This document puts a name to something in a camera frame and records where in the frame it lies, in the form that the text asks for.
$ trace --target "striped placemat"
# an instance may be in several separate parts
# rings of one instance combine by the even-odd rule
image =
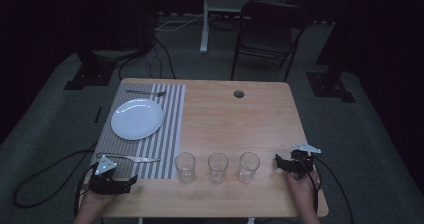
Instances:
[[[152,95],[130,94],[125,90],[140,90],[159,92],[166,90],[166,95],[155,97]],[[160,158],[160,162],[133,163],[122,158],[109,158],[118,164],[113,178],[130,178],[138,175],[144,179],[172,179],[175,178],[173,160],[178,154],[180,144],[180,130],[184,107],[185,85],[167,84],[131,84],[121,83],[111,106],[103,131],[100,135],[95,154],[114,153],[130,156]],[[164,119],[159,129],[151,136],[141,140],[126,140],[117,136],[111,126],[112,115],[123,103],[145,98],[157,102],[164,112]],[[98,161],[93,155],[92,163]]]

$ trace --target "gray carpet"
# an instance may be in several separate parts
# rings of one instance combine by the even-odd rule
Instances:
[[[190,18],[171,16],[161,21]],[[217,21],[214,24],[231,27],[226,22]],[[325,72],[327,69],[326,66],[315,65],[315,62],[330,31],[331,26],[322,24],[314,24],[306,30],[288,79],[308,142],[321,148],[323,153],[319,155],[320,159],[331,167],[343,185],[355,223],[424,223],[423,197],[358,79],[348,73],[342,75],[342,82],[352,92],[356,103],[314,97],[312,93],[306,72]],[[236,32],[211,28],[209,52],[206,55],[199,53],[199,24],[173,32],[156,32],[155,36],[169,51],[177,79],[229,79]],[[98,53],[109,57],[122,55],[120,52]],[[119,85],[119,65],[108,86],[88,86],[80,91],[63,90],[79,66],[76,55],[71,55],[58,65],[27,113],[0,146],[3,165],[0,169],[1,223],[72,223],[74,190],[80,174],[88,166],[89,157],[50,201],[22,209],[12,205],[11,196],[25,177],[69,153],[89,148],[98,139]],[[277,66],[272,61],[241,56],[235,80],[280,81],[284,68],[279,70]],[[157,44],[145,57],[125,65],[121,76],[170,79],[172,73],[166,53]],[[100,121],[95,122],[99,107],[103,111]],[[68,159],[25,186],[19,195],[19,202],[34,203],[50,195],[81,156]],[[322,172],[322,188],[330,209],[322,222],[350,223],[347,205],[335,180],[322,165],[317,165]],[[105,223],[136,221],[106,219]],[[266,221],[299,223],[297,218]],[[223,220],[217,219],[215,222],[221,223]]]

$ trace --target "knife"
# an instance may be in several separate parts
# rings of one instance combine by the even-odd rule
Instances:
[[[102,156],[106,156],[106,157],[117,157],[117,158],[125,158],[128,160],[131,160],[133,162],[143,162],[143,163],[147,163],[147,162],[157,162],[160,161],[159,158],[147,158],[147,157],[135,157],[135,156],[125,156],[125,155],[119,155],[119,154],[113,154],[113,153],[97,153],[96,157],[100,158]]]

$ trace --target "white plate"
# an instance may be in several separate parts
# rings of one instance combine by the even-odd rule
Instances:
[[[152,135],[162,125],[163,110],[150,99],[122,104],[112,116],[112,130],[124,139],[138,140]]]

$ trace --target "wooden table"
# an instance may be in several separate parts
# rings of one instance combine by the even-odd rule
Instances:
[[[290,217],[297,216],[275,154],[306,141],[290,87],[277,82],[124,79],[123,83],[186,85],[180,152],[196,157],[196,179],[140,179],[119,196],[105,217]],[[245,96],[236,98],[234,91]],[[256,153],[261,165],[253,181],[235,177],[243,152]],[[230,163],[221,184],[209,182],[207,159],[214,152]],[[328,214],[322,191],[318,215]]]

